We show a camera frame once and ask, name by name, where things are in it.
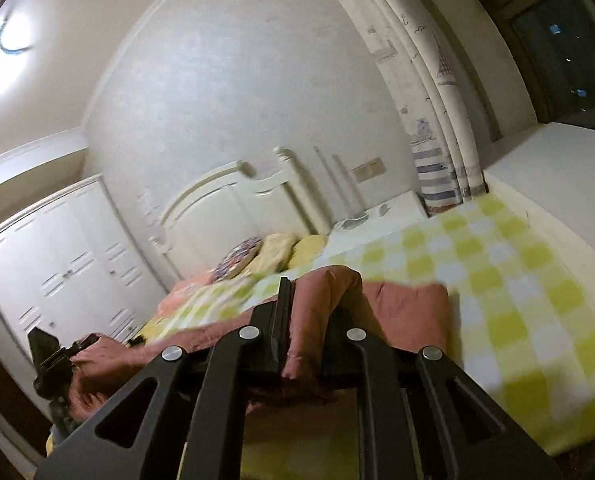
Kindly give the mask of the red-brown quilted jacket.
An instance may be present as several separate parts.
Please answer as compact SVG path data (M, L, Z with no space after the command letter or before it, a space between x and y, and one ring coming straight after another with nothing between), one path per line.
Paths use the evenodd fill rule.
M315 374L329 321L337 308L347 311L355 326L394 348L417 352L425 346L443 350L448 346L453 305L445 285L365 282L359 272L347 266L324 266L295 282L282 386L259 393L261 399L305 399L318 393ZM230 320L178 330L136 348L100 337L72 359L73 378L67 390L70 416L77 422L91 417L165 348L178 346L189 353L208 349L251 319L252 312L247 310Z

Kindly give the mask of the white wardrobe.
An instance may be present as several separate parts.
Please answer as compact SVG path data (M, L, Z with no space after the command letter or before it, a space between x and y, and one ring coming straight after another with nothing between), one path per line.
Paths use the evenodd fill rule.
M0 318L23 351L35 328L61 344L90 333L124 342L164 296L100 176L0 223Z

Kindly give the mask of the pink folded blanket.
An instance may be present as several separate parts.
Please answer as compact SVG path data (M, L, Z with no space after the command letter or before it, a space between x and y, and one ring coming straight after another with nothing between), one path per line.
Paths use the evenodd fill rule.
M209 269L201 274L191 276L186 280L178 282L171 292L158 304L156 313L158 316L169 316L183 306L189 298L200 288L212 284L214 281L214 270Z

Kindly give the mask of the green white checkered bed sheet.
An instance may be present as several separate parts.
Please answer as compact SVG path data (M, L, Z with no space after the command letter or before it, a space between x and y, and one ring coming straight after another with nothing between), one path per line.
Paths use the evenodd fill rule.
M146 342L230 320L276 295L281 278L347 266L365 282L441 283L453 305L445 349L549 454L595 440L595 309L529 225L484 196L305 266L243 271L157 313Z

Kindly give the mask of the patterned multicolour pillow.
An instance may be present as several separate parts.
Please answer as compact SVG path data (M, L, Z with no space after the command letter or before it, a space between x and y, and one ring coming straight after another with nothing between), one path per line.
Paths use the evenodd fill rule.
M258 236L243 240L217 264L212 272L212 281L217 283L234 278L257 256L261 247L262 239Z

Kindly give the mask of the yellow pillow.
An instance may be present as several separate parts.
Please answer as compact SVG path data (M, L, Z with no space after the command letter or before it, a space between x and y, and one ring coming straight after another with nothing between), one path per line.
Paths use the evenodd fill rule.
M298 238L293 234L270 234L262 241L259 252L245 272L269 275L305 266L323 252L327 241L324 235Z

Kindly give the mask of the white nightstand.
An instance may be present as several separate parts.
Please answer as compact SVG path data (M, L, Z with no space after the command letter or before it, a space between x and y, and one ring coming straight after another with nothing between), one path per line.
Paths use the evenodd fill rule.
M427 212L415 191L408 191L379 206L368 209L361 217L346 219L332 229L325 255L333 256L427 220Z

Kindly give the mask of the white wooden headboard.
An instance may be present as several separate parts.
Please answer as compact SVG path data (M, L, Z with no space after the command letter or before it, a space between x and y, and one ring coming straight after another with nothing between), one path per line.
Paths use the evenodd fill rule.
M255 178L245 160L230 162L189 184L162 212L150 242L172 275L184 280L215 268L250 237L331 232L331 216L296 155L283 146L274 154L271 176Z

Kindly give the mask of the cream nautical print curtain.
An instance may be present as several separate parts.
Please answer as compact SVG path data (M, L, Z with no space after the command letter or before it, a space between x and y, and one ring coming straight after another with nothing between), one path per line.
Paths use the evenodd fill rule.
M486 193L465 100L420 0L339 0L375 56L409 136L427 212Z

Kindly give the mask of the ceiling light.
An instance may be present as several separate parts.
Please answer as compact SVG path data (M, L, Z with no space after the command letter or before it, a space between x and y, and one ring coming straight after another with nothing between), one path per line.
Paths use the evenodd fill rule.
M20 82L34 58L36 41L37 27L28 12L9 8L0 13L0 98Z

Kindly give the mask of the dark framed window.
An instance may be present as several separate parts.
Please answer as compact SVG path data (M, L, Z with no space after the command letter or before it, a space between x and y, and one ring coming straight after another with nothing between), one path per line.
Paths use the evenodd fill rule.
M480 0L541 122L595 129L595 0Z

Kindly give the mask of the wall socket plate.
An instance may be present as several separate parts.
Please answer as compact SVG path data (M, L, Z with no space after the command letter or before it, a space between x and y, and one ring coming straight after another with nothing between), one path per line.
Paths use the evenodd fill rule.
M352 174L358 183L363 183L370 179L380 177L385 173L386 168L381 157L370 159L352 170Z

